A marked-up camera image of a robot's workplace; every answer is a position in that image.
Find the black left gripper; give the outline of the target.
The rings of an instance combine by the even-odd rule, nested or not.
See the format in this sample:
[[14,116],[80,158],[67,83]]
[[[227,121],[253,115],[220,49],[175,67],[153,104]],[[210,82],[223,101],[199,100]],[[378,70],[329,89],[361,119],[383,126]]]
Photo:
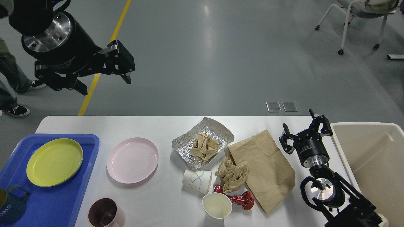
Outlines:
[[86,96],[87,86],[74,72],[88,63],[88,71],[92,73],[118,75],[131,84],[134,57],[123,43],[113,40],[101,49],[68,12],[55,11],[51,25],[44,32],[36,36],[22,35],[21,43],[26,53],[37,60],[35,77],[54,91],[74,89]]

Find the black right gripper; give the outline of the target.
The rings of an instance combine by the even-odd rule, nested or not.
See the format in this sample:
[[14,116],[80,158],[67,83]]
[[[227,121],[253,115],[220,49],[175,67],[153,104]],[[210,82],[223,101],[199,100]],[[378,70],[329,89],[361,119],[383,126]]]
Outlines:
[[[292,154],[296,149],[301,165],[306,168],[329,162],[330,157],[322,142],[322,138],[333,135],[329,120],[325,115],[315,114],[312,109],[309,109],[309,113],[312,117],[312,122],[308,128],[309,140],[298,140],[299,137],[297,135],[290,134],[289,128],[285,123],[282,124],[284,131],[279,137],[283,151],[287,154]],[[287,143],[289,139],[295,141],[293,146]]]

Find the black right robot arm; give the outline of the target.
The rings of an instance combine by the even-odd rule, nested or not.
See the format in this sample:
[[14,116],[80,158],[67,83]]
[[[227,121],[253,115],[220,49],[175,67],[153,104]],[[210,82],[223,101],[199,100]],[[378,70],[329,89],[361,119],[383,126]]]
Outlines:
[[310,176],[300,183],[304,202],[321,212],[327,219],[326,227],[378,227],[382,217],[375,212],[375,205],[329,167],[329,154],[322,142],[324,136],[332,136],[328,118],[309,113],[312,122],[308,128],[293,135],[283,124],[279,138],[287,154],[297,152],[300,164],[309,169]]

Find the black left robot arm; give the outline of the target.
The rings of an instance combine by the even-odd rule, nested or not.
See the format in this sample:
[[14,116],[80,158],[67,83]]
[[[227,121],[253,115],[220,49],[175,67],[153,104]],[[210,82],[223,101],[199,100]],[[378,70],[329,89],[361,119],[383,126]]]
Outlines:
[[55,91],[76,90],[87,95],[79,77],[118,75],[131,83],[132,54],[118,41],[98,47],[75,18],[66,12],[70,1],[54,9],[58,0],[2,0],[1,18],[7,17],[21,35],[26,53],[36,59],[35,77]]

